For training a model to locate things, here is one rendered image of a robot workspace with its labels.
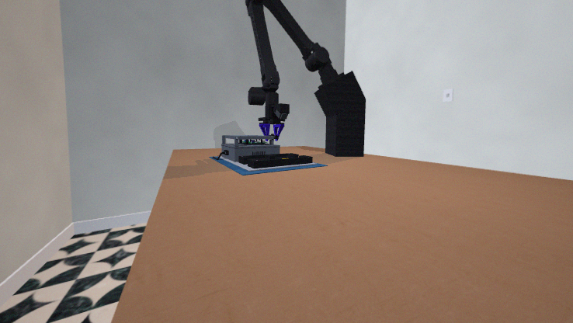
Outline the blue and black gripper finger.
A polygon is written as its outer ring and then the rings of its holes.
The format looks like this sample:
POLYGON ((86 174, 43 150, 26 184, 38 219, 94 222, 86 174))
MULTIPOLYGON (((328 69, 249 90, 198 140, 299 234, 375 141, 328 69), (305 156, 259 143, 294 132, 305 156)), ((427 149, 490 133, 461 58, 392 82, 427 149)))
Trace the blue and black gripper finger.
POLYGON ((270 124, 259 124, 264 136, 269 136, 270 124))
POLYGON ((284 124, 275 124, 273 125, 274 135, 280 136, 282 129, 284 128, 284 124), (278 130, 279 128, 279 130, 278 130))

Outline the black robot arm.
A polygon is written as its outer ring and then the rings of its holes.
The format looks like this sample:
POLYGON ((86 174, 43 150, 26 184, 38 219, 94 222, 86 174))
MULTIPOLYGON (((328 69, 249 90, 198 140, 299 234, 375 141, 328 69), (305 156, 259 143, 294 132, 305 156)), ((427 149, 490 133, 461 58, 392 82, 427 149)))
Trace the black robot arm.
POLYGON ((262 87, 251 87, 248 91, 248 104, 259 106, 263 106, 264 103, 266 105, 273 104, 266 106, 265 117, 285 120, 290 113, 290 104, 279 103, 279 94, 276 90, 279 88, 280 77, 273 60, 263 5, 274 15, 276 20, 297 45, 304 56, 302 58, 305 61, 307 70, 312 72, 318 70, 323 83, 318 86, 319 89, 337 78, 342 77, 344 72, 338 75, 337 71, 332 67, 328 51, 318 43, 314 44, 314 42, 308 38, 280 0, 245 0, 245 4, 247 6, 248 16, 250 16, 252 21, 262 75, 262 87), (311 53, 310 50, 313 51, 313 53, 311 53), (308 52, 310 53, 308 54, 308 52))

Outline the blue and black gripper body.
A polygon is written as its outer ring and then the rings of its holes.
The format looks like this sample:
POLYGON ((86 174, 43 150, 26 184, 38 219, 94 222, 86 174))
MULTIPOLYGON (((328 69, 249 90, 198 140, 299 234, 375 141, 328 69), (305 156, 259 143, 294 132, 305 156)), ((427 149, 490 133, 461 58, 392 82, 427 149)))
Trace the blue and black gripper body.
POLYGON ((263 123, 259 123, 259 124, 284 124, 284 123, 281 123, 280 121, 285 121, 285 120, 281 120, 279 118, 273 118, 273 117, 261 117, 261 118, 259 118, 259 121, 263 121, 263 123))

